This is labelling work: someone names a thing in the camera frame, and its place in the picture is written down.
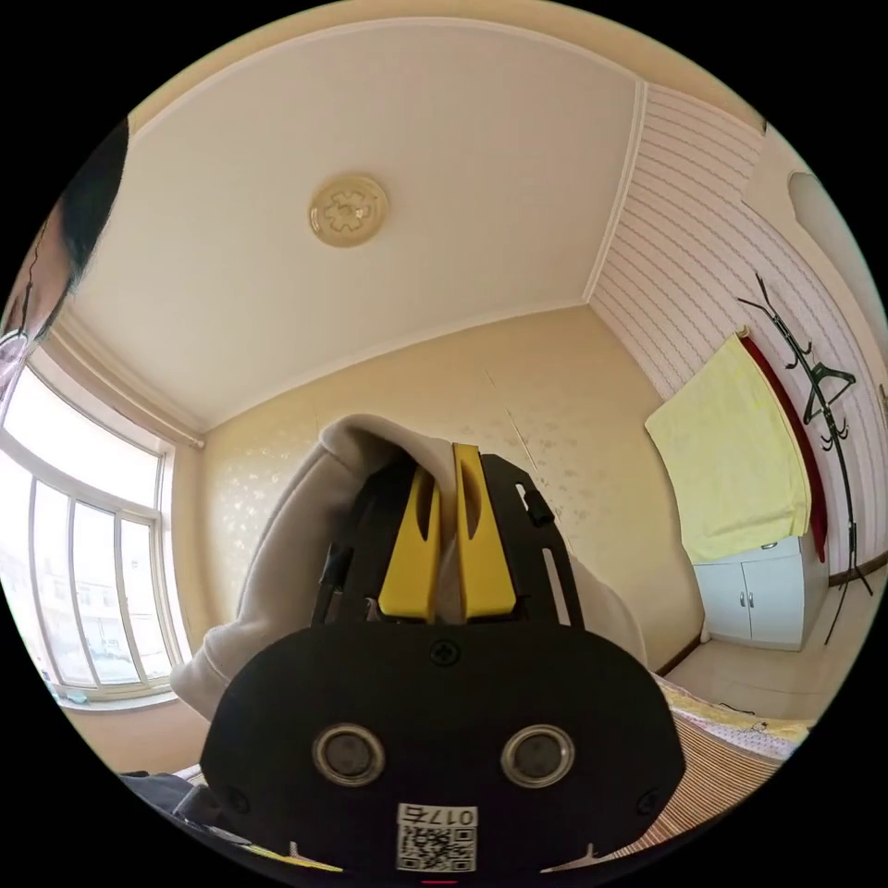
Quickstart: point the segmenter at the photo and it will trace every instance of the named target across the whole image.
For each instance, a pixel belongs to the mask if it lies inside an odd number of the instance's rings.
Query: label
[[[474,872],[478,809],[398,805],[398,870]]]

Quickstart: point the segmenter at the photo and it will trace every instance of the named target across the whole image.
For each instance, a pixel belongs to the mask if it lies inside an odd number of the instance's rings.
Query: coat rack
[[[768,316],[771,323],[780,331],[780,335],[786,340],[789,347],[793,350],[794,355],[794,360],[791,364],[786,365],[786,369],[795,370],[796,367],[801,366],[805,370],[805,373],[808,376],[808,382],[811,384],[811,392],[808,395],[808,404],[805,407],[805,414],[802,417],[802,422],[806,426],[809,426],[816,416],[823,416],[830,434],[827,438],[823,435],[820,436],[820,440],[822,441],[821,446],[826,451],[835,451],[835,455],[839,460],[839,467],[842,470],[842,480],[845,483],[845,501],[848,509],[848,570],[845,574],[845,581],[842,583],[842,594],[839,598],[839,606],[836,608],[835,616],[832,618],[832,625],[826,636],[826,641],[823,642],[824,645],[828,645],[830,643],[830,638],[833,635],[836,621],[839,619],[839,613],[842,611],[842,605],[845,604],[845,593],[848,591],[848,585],[851,583],[853,576],[857,576],[863,580],[863,585],[867,588],[869,595],[872,597],[870,584],[867,582],[867,578],[863,573],[860,572],[860,568],[857,565],[857,522],[854,520],[854,504],[851,501],[851,484],[848,481],[848,467],[845,463],[845,454],[842,451],[842,442],[848,437],[848,421],[845,419],[842,422],[842,428],[839,428],[835,423],[835,418],[833,417],[833,411],[831,409],[831,405],[850,389],[857,380],[852,374],[847,373],[845,370],[833,370],[831,367],[828,367],[821,362],[817,362],[814,366],[811,366],[808,363],[808,356],[811,354],[812,349],[811,343],[809,342],[805,349],[799,345],[798,340],[793,335],[792,331],[785,324],[780,315],[777,314],[773,305],[771,305],[771,300],[768,298],[768,291],[765,290],[765,282],[761,279],[761,276],[758,273],[756,274],[756,280],[758,281],[758,286],[761,288],[761,295],[764,297],[765,305],[762,305],[759,302],[751,302],[748,299],[740,299],[739,297],[737,298],[737,301],[742,302],[745,305],[751,305],[753,308],[763,312]],[[820,387],[820,383],[827,378],[841,379],[845,383],[839,391],[828,400],[823,394],[823,389]]]

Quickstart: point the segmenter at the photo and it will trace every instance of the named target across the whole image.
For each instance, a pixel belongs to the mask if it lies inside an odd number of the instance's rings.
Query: window pane
[[[88,420],[27,367],[12,393],[4,428],[66,475],[124,500],[154,505],[158,457]]]
[[[31,476],[0,452],[0,585],[6,604],[34,665],[47,681],[56,681],[43,647],[28,561],[28,500]]]
[[[59,678],[67,685],[93,685],[77,631],[68,576],[68,497],[38,482],[34,504],[37,591]]]
[[[103,685],[139,681],[120,618],[114,573],[114,515],[74,507],[74,584],[83,634]]]
[[[132,634],[145,674],[148,678],[163,678],[169,675],[170,665],[154,601],[151,528],[147,524],[124,520],[120,531],[123,587],[127,594]]]

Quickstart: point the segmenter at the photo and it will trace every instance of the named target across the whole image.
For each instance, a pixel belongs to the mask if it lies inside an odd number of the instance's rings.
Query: white ceiling
[[[201,428],[331,369],[579,303],[635,78],[472,21],[322,31],[227,69],[134,140],[77,327]],[[315,189],[386,189],[376,237],[316,240]]]

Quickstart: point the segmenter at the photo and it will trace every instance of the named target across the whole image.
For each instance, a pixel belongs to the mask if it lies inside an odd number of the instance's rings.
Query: round ceiling lamp
[[[369,241],[389,213],[389,199],[367,176],[338,176],[312,198],[308,220],[316,237],[330,247],[356,247]]]

